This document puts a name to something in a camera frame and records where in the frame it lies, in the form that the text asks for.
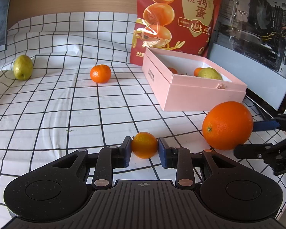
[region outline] tablecloth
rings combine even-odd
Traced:
[[[141,67],[129,63],[136,17],[109,12],[52,14],[20,21],[8,31],[7,50],[0,52],[0,228],[11,219],[3,200],[7,184],[76,149],[96,153],[104,146],[119,146],[125,136],[140,131],[192,153],[210,148],[201,133],[208,112],[162,111]],[[16,80],[11,71],[22,54],[34,63],[27,81]],[[90,79],[91,68],[98,64],[111,68],[106,84]],[[262,120],[250,99],[243,104],[255,121]],[[253,132],[247,144],[276,144],[284,138],[279,130]],[[262,160],[218,152],[281,186],[279,216],[286,204],[286,174],[276,177]],[[113,176],[114,181],[174,181],[176,170],[163,169],[157,154],[147,160],[132,154],[129,167],[115,169]],[[195,178],[201,182],[199,169]]]

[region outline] metal screw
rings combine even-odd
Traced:
[[[106,179],[98,179],[94,182],[94,185],[98,187],[105,187],[108,184],[109,184],[109,181],[107,181]]]
[[[193,185],[193,181],[190,179],[181,179],[179,180],[179,185],[183,186],[183,187],[189,187]]]

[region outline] pink box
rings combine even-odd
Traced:
[[[194,77],[198,67],[214,68],[223,81]],[[147,48],[142,70],[164,111],[209,111],[222,102],[242,102],[246,94],[245,83],[204,57]]]

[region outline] red snack bag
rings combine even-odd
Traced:
[[[146,47],[201,55],[221,0],[137,0],[130,63],[141,65]]]

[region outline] green pear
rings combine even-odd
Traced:
[[[211,67],[203,68],[201,71],[199,71],[198,77],[222,80],[222,76],[217,72],[217,70]]]
[[[14,75],[18,80],[28,80],[33,72],[33,62],[26,56],[19,56],[14,63]]]

